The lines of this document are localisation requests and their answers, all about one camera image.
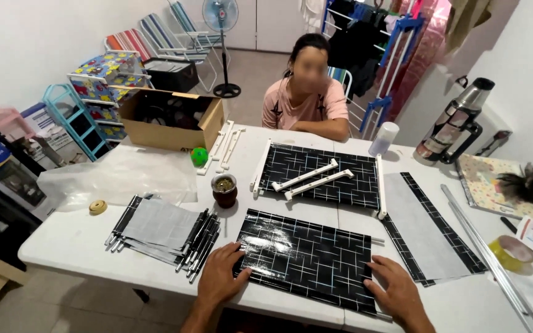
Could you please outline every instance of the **tape roll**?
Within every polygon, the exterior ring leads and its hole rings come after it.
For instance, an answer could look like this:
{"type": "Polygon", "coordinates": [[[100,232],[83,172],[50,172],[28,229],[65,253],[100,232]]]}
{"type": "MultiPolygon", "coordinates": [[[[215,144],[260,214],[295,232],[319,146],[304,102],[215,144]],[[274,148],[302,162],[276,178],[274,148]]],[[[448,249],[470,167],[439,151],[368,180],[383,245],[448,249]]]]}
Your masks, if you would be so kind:
{"type": "Polygon", "coordinates": [[[96,200],[89,205],[89,213],[92,215],[99,215],[104,213],[108,208],[108,204],[104,200],[96,200]]]}
{"type": "Polygon", "coordinates": [[[533,262],[533,252],[521,240],[502,235],[489,244],[489,248],[497,257],[504,269],[518,273],[523,266],[533,262]]]}

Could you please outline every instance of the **stainless steel thermos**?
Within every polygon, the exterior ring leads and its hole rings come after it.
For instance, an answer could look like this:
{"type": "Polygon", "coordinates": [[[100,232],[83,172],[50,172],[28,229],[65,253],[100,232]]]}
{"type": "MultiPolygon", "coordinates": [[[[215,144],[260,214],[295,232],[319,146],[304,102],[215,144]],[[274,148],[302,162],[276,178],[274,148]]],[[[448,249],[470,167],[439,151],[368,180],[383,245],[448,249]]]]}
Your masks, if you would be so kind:
{"type": "Polygon", "coordinates": [[[483,127],[474,120],[482,111],[483,104],[493,87],[493,81],[478,78],[460,96],[451,100],[415,149],[413,154],[415,160],[429,166],[437,161],[445,164],[454,163],[483,132],[483,127]],[[448,154],[448,149],[463,131],[470,132],[470,137],[453,154],[448,154]]]}

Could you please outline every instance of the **plastic bag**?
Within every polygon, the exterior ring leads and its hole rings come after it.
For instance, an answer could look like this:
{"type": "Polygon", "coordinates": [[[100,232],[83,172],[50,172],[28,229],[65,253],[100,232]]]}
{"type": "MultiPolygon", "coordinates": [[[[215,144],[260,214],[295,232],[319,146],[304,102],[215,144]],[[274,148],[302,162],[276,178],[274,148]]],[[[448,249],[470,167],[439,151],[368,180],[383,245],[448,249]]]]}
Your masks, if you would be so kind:
{"type": "Polygon", "coordinates": [[[136,194],[175,205],[196,202],[196,169],[187,153],[137,147],[128,139],[94,163],[43,172],[37,184],[58,212],[88,208],[94,200],[126,206],[136,194]]]}

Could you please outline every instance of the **green ball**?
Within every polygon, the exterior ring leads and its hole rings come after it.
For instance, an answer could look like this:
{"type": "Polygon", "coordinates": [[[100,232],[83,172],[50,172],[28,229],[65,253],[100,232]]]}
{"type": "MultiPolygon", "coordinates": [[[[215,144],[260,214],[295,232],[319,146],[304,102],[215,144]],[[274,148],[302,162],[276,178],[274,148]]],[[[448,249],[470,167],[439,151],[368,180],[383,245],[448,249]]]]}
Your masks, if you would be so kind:
{"type": "Polygon", "coordinates": [[[207,160],[209,159],[209,153],[207,153],[207,149],[203,147],[195,148],[191,152],[191,159],[192,164],[195,167],[200,167],[203,164],[207,163],[207,160]]]}

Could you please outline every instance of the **white plastic bottle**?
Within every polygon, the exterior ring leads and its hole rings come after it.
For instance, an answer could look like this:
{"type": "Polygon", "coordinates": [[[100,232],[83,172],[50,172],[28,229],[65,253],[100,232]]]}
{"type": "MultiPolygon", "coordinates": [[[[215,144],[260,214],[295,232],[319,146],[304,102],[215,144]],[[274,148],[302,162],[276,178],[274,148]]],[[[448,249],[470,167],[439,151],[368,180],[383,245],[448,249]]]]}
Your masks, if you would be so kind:
{"type": "Polygon", "coordinates": [[[389,121],[383,123],[375,136],[374,142],[371,144],[369,149],[370,155],[374,157],[377,154],[384,155],[388,151],[388,148],[392,144],[392,141],[394,141],[399,130],[400,127],[394,123],[389,121]]]}

